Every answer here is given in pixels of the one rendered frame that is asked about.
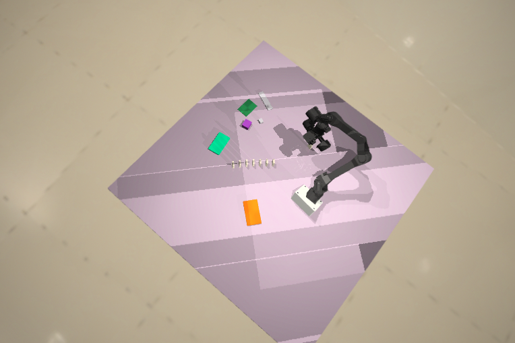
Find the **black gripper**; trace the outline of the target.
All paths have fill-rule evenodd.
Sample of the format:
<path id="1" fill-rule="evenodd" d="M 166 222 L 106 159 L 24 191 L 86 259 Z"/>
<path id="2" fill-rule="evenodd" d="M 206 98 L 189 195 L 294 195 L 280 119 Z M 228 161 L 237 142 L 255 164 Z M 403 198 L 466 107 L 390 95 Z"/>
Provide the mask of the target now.
<path id="1" fill-rule="evenodd" d="M 328 148 L 331 146 L 330 142 L 329 142 L 328 140 L 324 140 L 324 138 L 322 137 L 322 136 L 324 135 L 324 133 L 325 133 L 325 132 L 324 132 L 324 133 L 318 133 L 318 132 L 315 130 L 315 127 L 314 127 L 314 126 L 315 126 L 315 123 L 314 123 L 314 122 L 312 123 L 312 122 L 310 121 L 310 119 L 305 120 L 305 121 L 303 122 L 303 126 L 304 126 L 304 128 L 307 130 L 307 132 L 308 132 L 310 129 L 312 129 L 312 128 L 313 128 L 314 133 L 316 133 L 316 134 L 317 134 L 318 139 L 319 139 L 319 141 L 321 142 L 320 144 L 318 144 L 318 145 L 317 145 L 317 148 L 319 148 L 319 150 L 320 150 L 321 152 L 323 152 L 324 150 L 328 149 Z"/>

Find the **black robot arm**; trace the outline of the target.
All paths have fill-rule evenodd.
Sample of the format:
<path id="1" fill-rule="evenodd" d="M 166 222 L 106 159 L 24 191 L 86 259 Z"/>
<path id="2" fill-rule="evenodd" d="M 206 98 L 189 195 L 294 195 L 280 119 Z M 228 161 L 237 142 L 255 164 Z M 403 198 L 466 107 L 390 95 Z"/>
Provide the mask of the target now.
<path id="1" fill-rule="evenodd" d="M 372 158 L 369 152 L 369 146 L 367 145 L 367 139 L 364 135 L 361 135 L 348 123 L 337 112 L 329 112 L 322 114 L 318 107 L 313 107 L 305 113 L 310 121 L 317 123 L 315 130 L 318 133 L 327 133 L 331 131 L 329 126 L 335 126 L 353 138 L 357 143 L 357 155 L 348 163 L 334 170 L 331 173 L 322 173 L 317 176 L 314 180 L 314 186 L 306 193 L 306 198 L 316 205 L 317 201 L 328 191 L 328 184 L 330 184 L 335 178 L 343 175 L 349 170 L 369 162 Z M 316 143 L 318 138 L 317 134 L 314 133 L 313 128 L 310 129 L 306 134 L 303 135 L 305 141 L 310 145 Z"/>

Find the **orange flat rectangular block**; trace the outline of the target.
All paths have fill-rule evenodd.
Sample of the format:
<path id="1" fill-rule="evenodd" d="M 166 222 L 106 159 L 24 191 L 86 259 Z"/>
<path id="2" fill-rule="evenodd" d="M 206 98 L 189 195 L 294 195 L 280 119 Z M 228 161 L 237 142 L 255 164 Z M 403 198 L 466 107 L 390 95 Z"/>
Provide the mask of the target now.
<path id="1" fill-rule="evenodd" d="M 258 201 L 256 199 L 243 201 L 245 210 L 245 217 L 248 226 L 261 224 L 260 211 L 258 207 Z"/>

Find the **green flat bar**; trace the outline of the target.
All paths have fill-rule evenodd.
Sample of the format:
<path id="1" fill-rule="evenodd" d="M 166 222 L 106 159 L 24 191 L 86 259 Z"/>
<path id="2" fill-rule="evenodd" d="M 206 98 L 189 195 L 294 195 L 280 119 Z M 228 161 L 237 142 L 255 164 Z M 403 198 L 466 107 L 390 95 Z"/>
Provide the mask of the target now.
<path id="1" fill-rule="evenodd" d="M 230 138 L 228 136 L 219 132 L 219 134 L 216 136 L 216 138 L 214 139 L 214 141 L 208 149 L 214 152 L 215 154 L 220 155 L 220 153 L 222 152 L 222 150 L 224 149 L 229 140 Z"/>

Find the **grey flat bar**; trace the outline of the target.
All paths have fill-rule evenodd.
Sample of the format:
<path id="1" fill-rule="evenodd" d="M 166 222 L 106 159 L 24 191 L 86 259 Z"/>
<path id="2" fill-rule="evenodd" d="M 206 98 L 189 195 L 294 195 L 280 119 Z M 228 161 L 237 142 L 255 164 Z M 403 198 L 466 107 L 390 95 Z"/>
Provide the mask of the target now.
<path id="1" fill-rule="evenodd" d="M 262 101 L 263 101 L 263 103 L 265 104 L 266 108 L 267 108 L 268 110 L 273 109 L 273 108 L 272 108 L 272 105 L 271 105 L 271 104 L 270 104 L 270 102 L 268 101 L 268 99 L 267 99 L 266 95 L 264 94 L 264 92 L 262 91 L 262 92 L 260 92 L 260 93 L 258 93 L 258 94 L 260 95 L 260 98 L 262 99 Z"/>

